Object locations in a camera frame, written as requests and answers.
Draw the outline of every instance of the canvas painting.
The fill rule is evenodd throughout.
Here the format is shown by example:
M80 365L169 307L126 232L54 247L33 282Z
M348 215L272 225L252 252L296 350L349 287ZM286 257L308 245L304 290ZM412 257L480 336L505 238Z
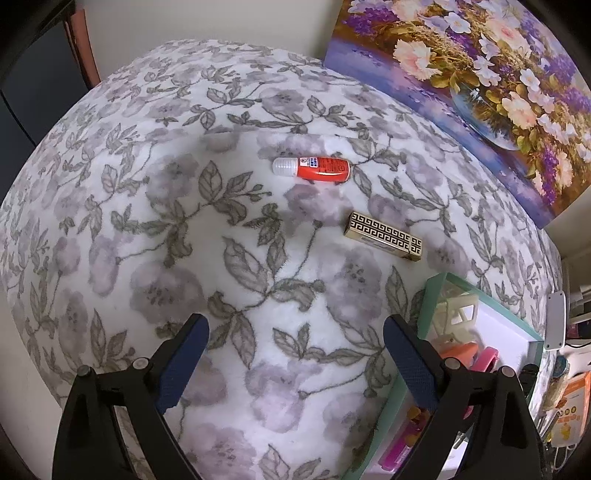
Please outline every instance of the canvas painting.
M453 136L540 228L591 180L591 92L517 0L344 0L324 61Z

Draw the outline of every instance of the blue gripper pad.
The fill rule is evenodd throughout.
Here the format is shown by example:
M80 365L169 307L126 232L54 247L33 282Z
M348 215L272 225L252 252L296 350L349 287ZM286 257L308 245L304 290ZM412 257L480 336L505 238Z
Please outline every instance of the blue gripper pad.
M434 412L439 405L435 379L396 321L384 322L384 345L419 408Z
M177 405L208 340L207 319L199 315L199 319L160 375L160 394L156 408L161 414Z

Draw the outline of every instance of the floral tablecloth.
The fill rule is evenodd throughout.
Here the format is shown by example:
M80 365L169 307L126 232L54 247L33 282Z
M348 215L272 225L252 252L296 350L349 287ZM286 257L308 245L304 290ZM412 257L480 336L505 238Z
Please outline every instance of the floral tablecloth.
M292 155L348 158L352 178L273 176ZM353 209L423 238L424 258L345 238ZM62 405L79 365L125 368L207 316L209 351L166 414L206 480L342 474L392 384L382 323L416 322L429 277L467 278L538 332L561 287L547 235L456 141L318 60L244 44L170 42L115 72L38 146L0 220L14 321Z

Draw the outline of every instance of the gold box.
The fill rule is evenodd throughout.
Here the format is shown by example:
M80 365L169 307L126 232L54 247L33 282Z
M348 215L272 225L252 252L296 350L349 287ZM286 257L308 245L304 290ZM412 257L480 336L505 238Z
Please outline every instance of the gold box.
M417 262L423 253L423 241L363 213L353 212L347 221L345 236Z

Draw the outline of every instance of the white cap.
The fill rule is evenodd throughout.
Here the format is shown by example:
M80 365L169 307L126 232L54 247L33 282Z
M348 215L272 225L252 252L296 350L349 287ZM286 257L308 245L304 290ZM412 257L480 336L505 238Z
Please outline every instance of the white cap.
M298 159L278 157L273 160L273 173L281 177L297 177Z

